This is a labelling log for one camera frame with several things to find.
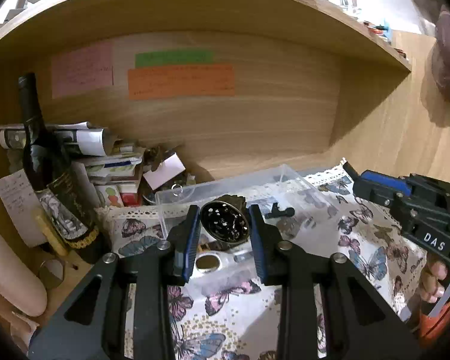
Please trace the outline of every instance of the plastic storage box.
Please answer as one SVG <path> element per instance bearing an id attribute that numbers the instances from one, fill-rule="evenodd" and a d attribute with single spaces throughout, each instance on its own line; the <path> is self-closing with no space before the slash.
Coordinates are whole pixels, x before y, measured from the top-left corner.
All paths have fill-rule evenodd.
<path id="1" fill-rule="evenodd" d="M 185 219 L 190 205 L 202 207 L 225 194 L 245 197 L 247 207 L 258 204 L 262 215 L 270 212 L 274 203 L 278 203 L 280 210 L 293 207 L 293 217 L 265 219 L 265 222 L 278 227 L 284 239 L 290 240 L 301 228 L 310 228 L 318 221 L 326 220 L 327 207 L 331 205 L 317 188 L 284 164 L 233 178 L 157 192 L 158 213 L 165 236 L 173 226 Z M 202 227 L 199 244 L 213 241 Z M 233 287 L 256 276 L 250 241 L 227 251 L 199 253 L 197 260 L 210 254 L 217 258 L 218 266 L 211 270 L 195 267 L 190 281 L 204 295 Z"/>

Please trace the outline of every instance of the blue handle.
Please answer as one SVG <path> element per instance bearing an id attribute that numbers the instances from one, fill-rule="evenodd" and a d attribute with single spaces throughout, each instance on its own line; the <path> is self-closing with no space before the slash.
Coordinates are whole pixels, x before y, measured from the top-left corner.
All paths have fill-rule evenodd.
<path id="1" fill-rule="evenodd" d="M 412 187 L 409 186 L 405 180 L 399 178 L 383 175 L 382 173 L 373 172 L 371 170 L 366 170 L 360 177 L 390 187 L 397 192 L 402 192 L 405 196 L 410 196 L 412 194 Z"/>

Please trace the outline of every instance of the finger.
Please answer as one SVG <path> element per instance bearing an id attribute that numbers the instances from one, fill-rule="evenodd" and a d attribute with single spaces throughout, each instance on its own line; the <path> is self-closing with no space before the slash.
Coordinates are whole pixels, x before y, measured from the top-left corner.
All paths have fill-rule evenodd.
<path id="1" fill-rule="evenodd" d="M 420 297 L 422 298 L 422 300 L 428 303 L 435 303 L 437 301 L 437 297 L 430 295 L 423 288 L 420 288 Z"/>
<path id="2" fill-rule="evenodd" d="M 431 257 L 427 260 L 427 266 L 431 274 L 438 278 L 438 280 L 444 280 L 447 277 L 447 266 L 436 257 Z"/>
<path id="3" fill-rule="evenodd" d="M 422 275 L 420 277 L 421 281 L 421 287 L 431 296 L 435 296 L 437 298 L 440 298 L 443 296 L 443 293 L 445 292 L 445 288 L 441 286 L 437 278 L 433 276 L 432 274 L 429 274 L 428 272 L 422 272 Z"/>

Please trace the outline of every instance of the wine bottle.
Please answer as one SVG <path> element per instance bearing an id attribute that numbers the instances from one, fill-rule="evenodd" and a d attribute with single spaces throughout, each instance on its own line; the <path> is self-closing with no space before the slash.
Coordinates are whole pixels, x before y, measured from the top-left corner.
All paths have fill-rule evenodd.
<path id="1" fill-rule="evenodd" d="M 71 162 L 58 138 L 49 132 L 38 103 L 35 74 L 18 80 L 25 125 L 23 169 L 43 209 L 66 244 L 87 263 L 108 252 L 95 212 L 77 188 Z"/>

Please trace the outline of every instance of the hand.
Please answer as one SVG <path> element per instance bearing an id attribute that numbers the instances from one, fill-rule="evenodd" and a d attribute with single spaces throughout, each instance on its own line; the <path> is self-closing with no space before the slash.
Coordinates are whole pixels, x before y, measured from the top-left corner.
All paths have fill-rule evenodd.
<path id="1" fill-rule="evenodd" d="M 432 254 L 427 255 L 427 264 L 420 276 L 420 297 L 425 302 L 435 303 L 443 296 L 445 288 L 438 282 L 447 277 L 447 266 Z"/>

